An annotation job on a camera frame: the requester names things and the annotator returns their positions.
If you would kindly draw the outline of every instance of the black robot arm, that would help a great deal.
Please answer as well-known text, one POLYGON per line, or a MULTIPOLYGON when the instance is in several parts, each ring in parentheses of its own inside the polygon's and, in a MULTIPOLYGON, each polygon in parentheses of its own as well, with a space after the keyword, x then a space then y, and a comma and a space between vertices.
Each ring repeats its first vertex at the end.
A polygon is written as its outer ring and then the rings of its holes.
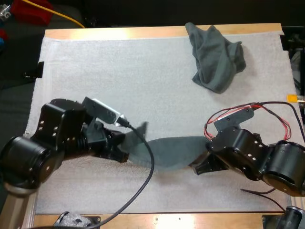
MULTIPOLYGON (((35 134, 30 139, 12 138, 0 153, 7 189, 35 191, 66 159, 91 155, 126 162, 128 153, 118 147, 125 134, 106 129, 98 121, 104 114, 101 109, 89 98, 82 104, 66 99, 45 104, 35 134)), ((116 118, 115 113, 105 117, 110 123, 116 118)))
POLYGON ((208 121, 207 123, 214 123, 218 134, 212 137, 205 128, 207 138, 211 138, 207 144, 208 152, 201 161, 193 163, 192 167, 198 175, 233 169, 250 180, 262 180, 291 196, 303 197, 305 196, 305 148, 286 141, 291 133, 285 135, 286 140, 267 146, 262 142, 259 134, 252 134, 239 126, 241 122, 252 118, 254 110, 261 107, 264 108, 263 103, 238 106, 235 110, 240 110, 232 114, 220 115, 221 118, 214 122, 208 121))

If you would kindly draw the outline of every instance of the red object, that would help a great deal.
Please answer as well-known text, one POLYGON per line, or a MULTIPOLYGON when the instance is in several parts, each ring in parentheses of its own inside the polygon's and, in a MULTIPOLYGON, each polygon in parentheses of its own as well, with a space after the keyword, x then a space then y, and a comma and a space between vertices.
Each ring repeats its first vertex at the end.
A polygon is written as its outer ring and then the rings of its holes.
POLYGON ((6 35, 4 30, 0 30, 0 38, 2 38, 3 40, 7 40, 8 36, 6 35))
MULTIPOLYGON (((30 0, 37 5, 50 10, 53 6, 46 0, 30 0)), ((27 22, 35 25, 48 25, 51 21, 52 13, 32 6, 22 0, 15 0, 10 9, 11 13, 20 22, 27 22)))

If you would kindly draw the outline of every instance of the wooden table edge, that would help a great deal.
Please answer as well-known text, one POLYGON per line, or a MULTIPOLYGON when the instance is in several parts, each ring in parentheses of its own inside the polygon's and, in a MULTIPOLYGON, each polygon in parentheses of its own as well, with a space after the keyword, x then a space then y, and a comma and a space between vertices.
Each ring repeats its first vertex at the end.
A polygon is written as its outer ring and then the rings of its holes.
MULTIPOLYGON (((207 30, 210 25, 200 25, 207 30)), ((215 25, 222 34, 247 34, 281 31, 280 23, 215 25)), ((128 40, 187 36, 184 26, 126 27, 46 30, 45 37, 61 40, 128 40)))

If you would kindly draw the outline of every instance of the cable connector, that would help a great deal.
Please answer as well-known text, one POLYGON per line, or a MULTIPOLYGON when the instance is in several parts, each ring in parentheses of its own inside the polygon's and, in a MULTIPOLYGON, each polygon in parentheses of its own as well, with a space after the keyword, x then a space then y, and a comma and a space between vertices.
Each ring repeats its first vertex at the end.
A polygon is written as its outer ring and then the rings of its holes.
POLYGON ((126 128, 130 128, 131 125, 129 124, 129 122, 127 121, 127 119, 123 118, 123 117, 119 117, 118 120, 116 121, 118 124, 120 124, 123 127, 126 128))

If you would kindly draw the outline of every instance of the crumpled gray cloth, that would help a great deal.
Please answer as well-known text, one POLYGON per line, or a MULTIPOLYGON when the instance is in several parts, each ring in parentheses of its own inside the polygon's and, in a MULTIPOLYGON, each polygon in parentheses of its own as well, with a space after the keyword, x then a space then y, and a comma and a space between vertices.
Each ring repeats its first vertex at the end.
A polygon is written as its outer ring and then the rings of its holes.
POLYGON ((213 25, 204 31, 189 22, 185 28, 198 69, 193 81, 213 92, 224 92, 246 67, 242 43, 228 41, 213 25))

